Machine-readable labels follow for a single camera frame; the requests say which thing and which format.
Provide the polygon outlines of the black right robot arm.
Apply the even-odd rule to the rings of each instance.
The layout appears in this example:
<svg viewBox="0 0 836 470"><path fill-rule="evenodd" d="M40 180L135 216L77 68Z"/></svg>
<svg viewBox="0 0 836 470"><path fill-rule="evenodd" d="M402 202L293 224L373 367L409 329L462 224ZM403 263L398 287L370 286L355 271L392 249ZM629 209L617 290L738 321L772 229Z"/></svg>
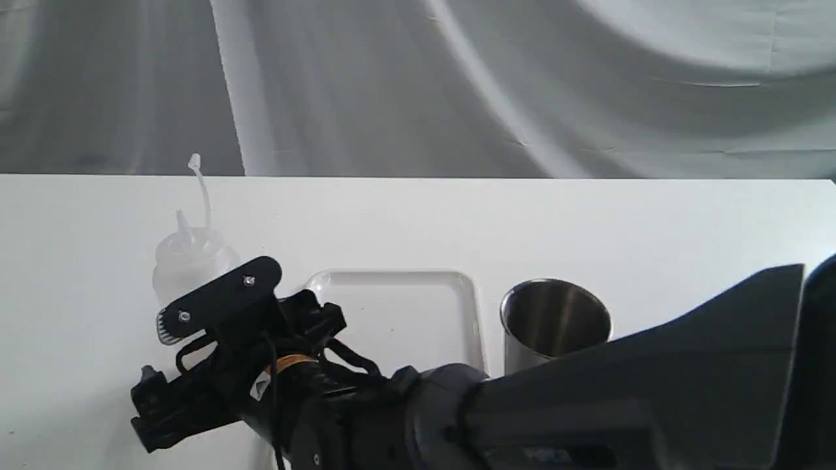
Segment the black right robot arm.
<svg viewBox="0 0 836 470"><path fill-rule="evenodd" d="M833 469L834 258L761 270L648 330L491 379L385 377L340 306L260 256L156 316L179 377L131 389L146 452L236 422L293 469Z"/></svg>

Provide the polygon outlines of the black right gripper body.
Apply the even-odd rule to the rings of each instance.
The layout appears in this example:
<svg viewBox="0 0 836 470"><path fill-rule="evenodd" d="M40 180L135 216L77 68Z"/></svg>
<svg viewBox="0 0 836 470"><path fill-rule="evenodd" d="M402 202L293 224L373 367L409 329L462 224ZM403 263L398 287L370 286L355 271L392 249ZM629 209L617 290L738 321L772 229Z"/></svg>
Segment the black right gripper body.
<svg viewBox="0 0 836 470"><path fill-rule="evenodd" d="M269 441L280 468L406 466L406 393L338 339L346 327L342 307L302 290L216 328L217 383L238 387L233 410Z"/></svg>

